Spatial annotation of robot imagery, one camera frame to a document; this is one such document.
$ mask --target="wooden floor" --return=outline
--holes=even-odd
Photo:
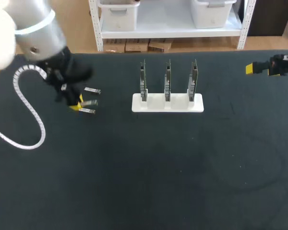
[[[88,0],[51,0],[57,19],[74,53],[97,53]],[[171,52],[235,51],[238,37],[176,39]],[[287,29],[282,37],[248,37],[245,50],[288,49]]]

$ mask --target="table surface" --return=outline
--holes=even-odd
[[[288,76],[245,66],[288,51],[77,55],[102,90],[96,115],[54,102],[35,73],[20,87],[44,121],[38,149],[0,139],[0,230],[288,230]],[[149,92],[185,92],[197,59],[202,114],[135,114],[140,62]],[[0,131],[30,145],[36,121],[0,73]]]

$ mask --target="white spiral cable wrap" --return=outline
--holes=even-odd
[[[18,144],[16,143],[15,141],[12,141],[11,139],[9,139],[8,137],[6,137],[5,135],[3,135],[2,133],[0,133],[0,137],[5,140],[6,142],[8,142],[9,144],[19,148],[19,149],[23,149],[23,150],[33,150],[33,149],[37,149],[38,147],[40,147],[43,142],[45,141],[45,138],[46,138],[46,130],[45,130],[45,126],[42,122],[42,120],[40,119],[39,115],[37,114],[37,112],[35,111],[35,109],[32,107],[32,105],[28,102],[28,100],[24,97],[24,95],[22,94],[22,92],[20,91],[19,89],[19,84],[18,84],[18,81],[19,81],[19,77],[20,75],[27,71],[27,70],[35,70],[37,72],[39,72],[39,74],[42,76],[43,79],[46,79],[47,78],[47,73],[41,69],[40,67],[38,66],[35,66],[35,65],[25,65],[25,66],[22,66],[20,67],[14,74],[14,78],[13,78],[13,85],[14,85],[14,89],[17,93],[17,95],[19,96],[20,100],[23,101],[23,103],[25,104],[25,106],[30,110],[30,112],[33,114],[33,116],[35,117],[36,121],[38,122],[38,125],[40,127],[40,130],[41,130],[41,138],[39,140],[38,143],[36,143],[35,145],[32,145],[32,146],[26,146],[26,145],[21,145],[21,144]]]

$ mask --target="plastic bin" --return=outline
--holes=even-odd
[[[103,23],[108,31],[133,31],[136,29],[140,2],[132,0],[99,0]]]
[[[232,4],[237,0],[191,0],[192,18],[196,28],[224,27]]]

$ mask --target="cardboard box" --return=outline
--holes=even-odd
[[[125,53],[126,39],[107,39],[104,41],[104,52]]]
[[[173,38],[154,38],[148,47],[151,51],[168,52],[171,49]]]
[[[127,39],[126,52],[147,52],[149,39]]]

